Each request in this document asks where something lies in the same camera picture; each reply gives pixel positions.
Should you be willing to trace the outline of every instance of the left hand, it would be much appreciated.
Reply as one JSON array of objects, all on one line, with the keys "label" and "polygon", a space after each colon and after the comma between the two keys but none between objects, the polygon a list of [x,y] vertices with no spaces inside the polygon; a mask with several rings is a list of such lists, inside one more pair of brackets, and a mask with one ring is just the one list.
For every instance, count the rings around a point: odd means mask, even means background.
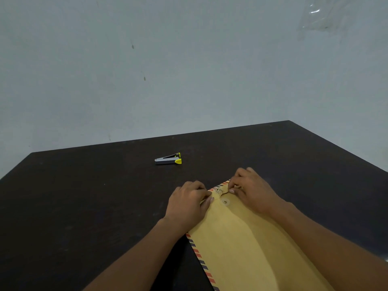
[{"label": "left hand", "polygon": [[194,228],[204,217],[210,203],[214,200],[211,192],[200,181],[187,181],[182,187],[177,187],[168,200],[164,220],[184,235]]}]

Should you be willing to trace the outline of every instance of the right hand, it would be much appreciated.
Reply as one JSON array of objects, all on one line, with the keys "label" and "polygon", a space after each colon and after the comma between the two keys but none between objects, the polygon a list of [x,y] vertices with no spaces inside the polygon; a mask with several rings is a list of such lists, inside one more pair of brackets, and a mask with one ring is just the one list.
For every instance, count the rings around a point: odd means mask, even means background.
[{"label": "right hand", "polygon": [[252,168],[237,169],[229,181],[228,190],[257,213],[269,215],[273,210],[278,210],[287,203]]}]

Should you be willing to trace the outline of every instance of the hand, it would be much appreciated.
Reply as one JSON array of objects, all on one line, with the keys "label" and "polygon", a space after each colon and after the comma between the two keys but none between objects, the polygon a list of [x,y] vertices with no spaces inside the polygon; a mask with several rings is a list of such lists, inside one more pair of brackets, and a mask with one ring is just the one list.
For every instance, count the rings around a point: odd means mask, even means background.
[{"label": "hand", "polygon": [[239,168],[230,179],[228,190],[257,213],[269,215],[286,203],[252,168],[246,170]]},{"label": "hand", "polygon": [[177,187],[168,200],[166,215],[163,218],[172,224],[180,235],[194,228],[204,217],[210,203],[210,197],[205,185],[200,181],[187,181],[182,187]]}]

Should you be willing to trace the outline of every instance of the table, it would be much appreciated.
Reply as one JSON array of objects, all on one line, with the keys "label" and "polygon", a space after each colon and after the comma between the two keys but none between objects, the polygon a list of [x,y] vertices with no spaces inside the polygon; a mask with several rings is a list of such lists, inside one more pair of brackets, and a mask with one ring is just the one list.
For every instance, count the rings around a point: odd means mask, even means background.
[{"label": "table", "polygon": [[[182,165],[154,159],[181,152]],[[0,180],[0,289],[82,290],[164,216],[185,181],[253,167],[330,230],[388,257],[388,173],[290,121],[35,152]],[[186,238],[153,290],[211,290]]]}]

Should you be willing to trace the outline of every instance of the finger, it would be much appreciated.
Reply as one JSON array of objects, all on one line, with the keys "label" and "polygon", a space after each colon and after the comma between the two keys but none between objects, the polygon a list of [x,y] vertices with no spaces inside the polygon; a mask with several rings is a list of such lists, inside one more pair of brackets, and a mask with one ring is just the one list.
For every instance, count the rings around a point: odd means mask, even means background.
[{"label": "finger", "polygon": [[244,190],[240,188],[232,188],[229,192],[235,194],[244,204],[246,204],[247,197]]},{"label": "finger", "polygon": [[190,186],[193,182],[192,181],[187,181],[183,184],[182,188],[186,189],[188,186]]},{"label": "finger", "polygon": [[207,197],[205,201],[202,202],[201,204],[201,213],[202,216],[205,216],[206,211],[209,209],[210,204],[213,202],[214,197]]},{"label": "finger", "polygon": [[253,168],[246,168],[246,170],[249,171],[250,173],[255,173],[255,174],[257,174],[257,172],[255,172],[255,171],[253,170]]},{"label": "finger", "polygon": [[238,168],[236,170],[236,173],[234,174],[234,176],[249,176],[250,172],[243,169],[243,168]]},{"label": "finger", "polygon": [[234,186],[242,186],[243,183],[244,183],[244,177],[232,176],[228,184],[228,189],[233,188]]},{"label": "finger", "polygon": [[200,181],[195,181],[194,183],[191,183],[190,185],[188,185],[187,188],[190,190],[199,190],[199,189],[206,190],[205,185],[202,184]]},{"label": "finger", "polygon": [[207,191],[206,189],[200,189],[196,191],[197,191],[197,198],[199,201],[202,201],[203,199],[211,195],[211,192]]}]

